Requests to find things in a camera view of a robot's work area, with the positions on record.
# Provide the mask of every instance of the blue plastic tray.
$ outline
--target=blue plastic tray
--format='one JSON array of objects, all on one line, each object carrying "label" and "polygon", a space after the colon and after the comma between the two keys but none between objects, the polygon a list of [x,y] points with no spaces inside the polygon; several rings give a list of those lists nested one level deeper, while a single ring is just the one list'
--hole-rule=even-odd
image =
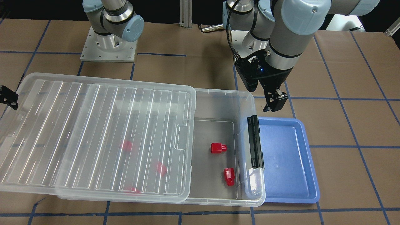
[{"label": "blue plastic tray", "polygon": [[259,117],[265,202],[316,203],[320,190],[303,123]]}]

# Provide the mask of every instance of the black latch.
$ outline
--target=black latch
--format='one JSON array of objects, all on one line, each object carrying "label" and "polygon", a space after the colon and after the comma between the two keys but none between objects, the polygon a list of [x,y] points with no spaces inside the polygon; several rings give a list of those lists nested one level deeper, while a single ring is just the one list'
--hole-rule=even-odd
[{"label": "black latch", "polygon": [[260,125],[257,116],[247,117],[247,124],[249,128],[251,165],[254,169],[260,167],[264,169],[264,158],[260,143]]},{"label": "black latch", "polygon": [[271,110],[272,112],[275,112],[283,108],[288,99],[288,95],[277,88],[275,93],[265,94],[265,98],[267,99],[267,105],[262,111],[267,112]]},{"label": "black latch", "polygon": [[0,103],[6,104],[12,109],[18,109],[18,94],[8,87],[0,85]]}]

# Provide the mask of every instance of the red plastic part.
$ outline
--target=red plastic part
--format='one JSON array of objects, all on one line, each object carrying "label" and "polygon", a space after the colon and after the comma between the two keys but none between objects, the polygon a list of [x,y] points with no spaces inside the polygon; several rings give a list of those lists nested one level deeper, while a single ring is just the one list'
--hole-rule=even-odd
[{"label": "red plastic part", "polygon": [[157,163],[157,172],[163,177],[167,174],[167,167],[164,166],[161,162]]},{"label": "red plastic part", "polygon": [[224,177],[228,186],[233,186],[235,184],[235,171],[233,168],[224,169]]},{"label": "red plastic part", "polygon": [[131,190],[132,190],[133,192],[136,192],[136,193],[141,193],[139,190],[137,190],[137,189],[134,188],[134,187],[133,187]]},{"label": "red plastic part", "polygon": [[226,145],[221,143],[212,143],[211,144],[211,153],[222,153],[226,152]]},{"label": "red plastic part", "polygon": [[122,148],[123,151],[130,152],[132,150],[133,144],[132,142],[128,140],[124,140],[122,144],[120,145],[120,148]]}]

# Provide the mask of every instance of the clear plastic lid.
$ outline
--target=clear plastic lid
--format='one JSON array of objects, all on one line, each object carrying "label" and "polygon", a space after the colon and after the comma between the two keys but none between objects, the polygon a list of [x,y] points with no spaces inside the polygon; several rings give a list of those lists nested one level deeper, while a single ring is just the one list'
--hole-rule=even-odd
[{"label": "clear plastic lid", "polygon": [[182,202],[190,191],[190,86],[34,73],[0,120],[0,190]]}]

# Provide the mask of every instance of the black cable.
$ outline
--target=black cable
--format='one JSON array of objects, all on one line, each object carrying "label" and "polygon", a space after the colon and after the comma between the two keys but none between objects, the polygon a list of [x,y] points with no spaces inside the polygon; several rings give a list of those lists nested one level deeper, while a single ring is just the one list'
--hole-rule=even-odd
[{"label": "black cable", "polygon": [[233,46],[232,46],[232,43],[230,42],[230,37],[229,37],[229,19],[230,19],[230,15],[231,15],[232,12],[233,12],[233,9],[238,5],[239,2],[240,2],[240,0],[236,0],[236,2],[235,2],[235,3],[233,4],[233,6],[230,8],[229,14],[228,14],[228,18],[227,18],[227,20],[226,20],[226,38],[228,39],[228,44],[229,44],[230,50],[232,51],[233,56],[234,56],[237,60],[238,60],[238,59],[241,59],[241,57],[240,57],[239,53],[238,53],[237,51],[235,51],[235,49],[234,49]]}]

